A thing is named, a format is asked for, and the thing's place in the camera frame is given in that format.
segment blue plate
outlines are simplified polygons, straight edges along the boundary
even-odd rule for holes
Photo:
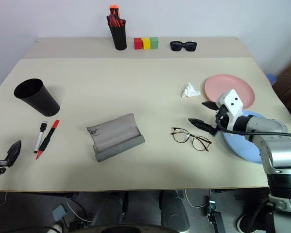
[[[257,117],[265,118],[261,114],[246,110],[243,111],[243,115],[254,115]],[[229,135],[227,133],[223,133],[223,137],[226,143],[232,149],[232,151],[240,158],[256,164],[262,163],[259,149],[252,142],[247,141],[244,136],[240,136],[238,134]]]

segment toy block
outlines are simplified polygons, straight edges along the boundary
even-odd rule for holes
[[[151,49],[157,49],[158,48],[158,38],[157,37],[151,37]]]
[[[150,50],[151,49],[151,40],[146,37],[142,38],[142,46],[144,50]]]
[[[135,42],[135,49],[141,50],[142,49],[142,39],[141,38],[134,38]]]

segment black cup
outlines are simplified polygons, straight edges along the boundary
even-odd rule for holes
[[[110,27],[110,30],[113,37],[115,48],[117,50],[125,50],[127,48],[126,25],[121,27]]]
[[[40,79],[28,79],[20,83],[15,88],[14,95],[46,117],[51,117],[60,110],[60,106],[49,94]]]

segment red block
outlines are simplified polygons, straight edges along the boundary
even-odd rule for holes
[[[141,38],[134,38],[135,41],[135,49],[141,50],[142,49],[142,39]]]

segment white wall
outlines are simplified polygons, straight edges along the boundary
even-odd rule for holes
[[[291,61],[291,0],[0,0],[0,84],[38,37],[109,36],[114,3],[128,36],[238,36],[265,72]]]

